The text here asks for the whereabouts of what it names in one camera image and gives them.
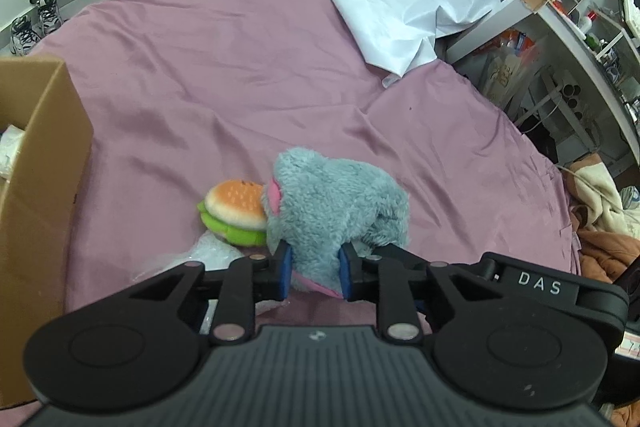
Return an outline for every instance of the sneaker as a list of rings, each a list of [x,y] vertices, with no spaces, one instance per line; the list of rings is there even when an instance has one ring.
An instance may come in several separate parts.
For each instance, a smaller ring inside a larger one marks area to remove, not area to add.
[[[9,49],[12,54],[24,57],[38,42],[40,42],[40,36],[33,31],[31,22],[26,15],[18,17],[11,23]]]
[[[38,20],[42,35],[47,36],[62,26],[60,8],[56,0],[38,0]]]

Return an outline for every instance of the metal screw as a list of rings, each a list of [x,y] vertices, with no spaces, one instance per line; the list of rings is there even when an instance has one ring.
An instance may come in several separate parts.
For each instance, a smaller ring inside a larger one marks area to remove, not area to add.
[[[236,341],[244,335],[244,328],[238,324],[220,324],[213,330],[213,336],[220,341]]]
[[[390,325],[386,333],[396,341],[412,341],[420,330],[413,324],[398,323]]]

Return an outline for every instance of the pink bedsheet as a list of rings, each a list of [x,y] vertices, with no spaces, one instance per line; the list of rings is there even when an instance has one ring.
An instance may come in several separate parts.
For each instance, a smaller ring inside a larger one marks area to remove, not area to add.
[[[410,194],[418,255],[473,263],[492,250],[577,271],[553,165],[443,62],[384,90],[330,0],[106,0],[39,51],[66,60],[95,129],[69,309],[187,250],[212,185],[266,182],[296,145],[394,176]],[[372,323],[374,307],[294,293],[262,321],[276,319]]]

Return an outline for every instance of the gray plush toy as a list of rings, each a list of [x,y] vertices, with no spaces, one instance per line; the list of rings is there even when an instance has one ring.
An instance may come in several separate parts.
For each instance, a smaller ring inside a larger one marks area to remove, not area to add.
[[[287,241],[294,282],[327,295],[340,296],[341,245],[353,241],[364,256],[373,247],[404,247],[408,241],[407,193],[368,163],[290,149],[276,159],[262,206],[270,251]]]

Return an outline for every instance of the cardboard box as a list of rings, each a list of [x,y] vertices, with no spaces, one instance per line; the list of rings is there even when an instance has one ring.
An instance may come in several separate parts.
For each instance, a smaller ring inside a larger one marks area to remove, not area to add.
[[[0,130],[24,129],[9,181],[0,178],[0,408],[32,400],[24,344],[59,316],[66,251],[93,128],[65,63],[0,59]]]

